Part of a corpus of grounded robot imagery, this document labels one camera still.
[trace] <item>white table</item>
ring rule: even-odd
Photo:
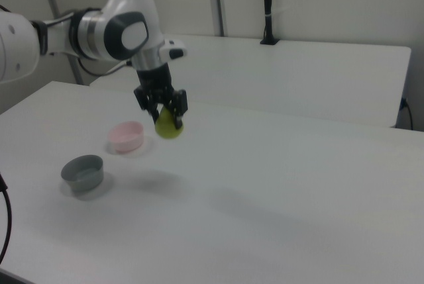
[[[396,124],[411,50],[405,47],[206,36],[184,41],[170,63],[174,85],[196,102],[391,127]],[[91,86],[133,92],[132,68]]]
[[[146,142],[116,155],[125,120]],[[422,133],[193,102],[184,122],[163,140],[132,94],[64,83],[0,115],[2,267],[37,284],[424,281]],[[84,154],[105,180],[73,196],[60,170]]]

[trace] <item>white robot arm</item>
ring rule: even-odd
[[[141,109],[156,122],[162,104],[176,129],[182,127],[187,95],[172,87],[167,63],[187,50],[179,40],[164,38],[153,0],[108,0],[102,9],[76,11],[55,21],[0,12],[0,82],[33,72],[40,56],[54,53],[131,61],[140,80],[134,94]]]

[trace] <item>yellow ball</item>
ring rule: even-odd
[[[184,126],[176,129],[174,125],[174,118],[171,112],[168,111],[165,107],[162,107],[154,128],[156,133],[158,133],[158,135],[162,138],[175,138],[181,134]]]

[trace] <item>pink bowl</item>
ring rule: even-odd
[[[143,125],[133,120],[118,124],[110,130],[107,138],[117,152],[130,152],[143,144]]]

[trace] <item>bowl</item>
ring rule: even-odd
[[[103,160],[96,155],[84,155],[67,163],[60,173],[72,191],[87,191],[103,180]]]
[[[130,152],[144,142],[143,125],[134,120],[118,124],[109,131],[107,138],[118,153]]]

